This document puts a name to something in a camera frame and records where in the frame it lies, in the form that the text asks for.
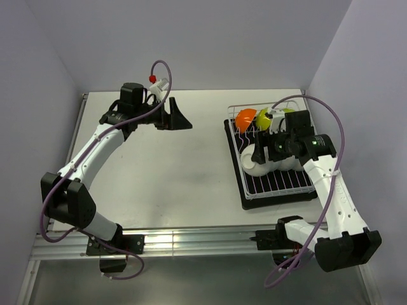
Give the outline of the orange bowl white inside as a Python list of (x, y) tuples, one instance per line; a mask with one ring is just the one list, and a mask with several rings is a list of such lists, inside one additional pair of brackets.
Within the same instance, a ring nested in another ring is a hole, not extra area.
[(235, 127), (239, 133), (244, 133), (256, 117), (257, 110), (246, 108), (242, 109), (235, 118)]

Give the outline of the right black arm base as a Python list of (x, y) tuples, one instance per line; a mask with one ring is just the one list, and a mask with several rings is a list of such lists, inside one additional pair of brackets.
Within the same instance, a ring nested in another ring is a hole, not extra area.
[(249, 239), (256, 243), (257, 250), (270, 250), (276, 265), (293, 258), (302, 248), (299, 243), (279, 238), (275, 229), (257, 230)]

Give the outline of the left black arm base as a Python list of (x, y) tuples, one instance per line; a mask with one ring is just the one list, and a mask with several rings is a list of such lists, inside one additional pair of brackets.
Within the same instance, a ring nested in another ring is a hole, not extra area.
[(86, 256), (100, 257), (99, 269), (104, 275), (116, 277), (116, 273), (122, 273), (127, 267), (131, 257), (137, 259), (141, 266), (134, 277), (144, 271), (145, 263), (140, 255), (144, 251), (145, 236), (143, 234), (125, 234), (118, 245), (111, 245), (103, 241), (89, 238), (86, 247)]

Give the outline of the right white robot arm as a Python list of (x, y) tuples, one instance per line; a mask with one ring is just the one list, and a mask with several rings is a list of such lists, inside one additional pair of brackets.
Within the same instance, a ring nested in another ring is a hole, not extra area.
[(316, 225), (297, 215), (279, 219), (277, 244), (287, 248), (299, 243), (315, 254), (325, 272), (367, 263), (382, 244), (382, 237), (369, 229), (352, 201), (339, 169), (343, 150), (337, 151), (326, 134), (315, 134), (308, 111), (270, 107), (265, 116), (271, 125), (256, 136), (252, 160), (262, 164), (295, 157), (322, 205)]

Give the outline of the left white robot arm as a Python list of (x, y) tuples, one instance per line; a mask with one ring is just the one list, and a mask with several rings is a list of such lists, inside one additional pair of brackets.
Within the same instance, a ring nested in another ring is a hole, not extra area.
[(69, 224), (73, 229), (101, 240), (101, 247), (116, 254), (124, 246), (123, 228), (97, 211), (89, 188), (110, 155), (136, 131), (139, 125), (158, 130), (189, 130), (193, 125), (170, 97), (171, 82), (153, 81), (149, 88), (125, 83), (120, 97), (99, 120), (91, 139), (57, 173), (41, 179), (41, 217)]

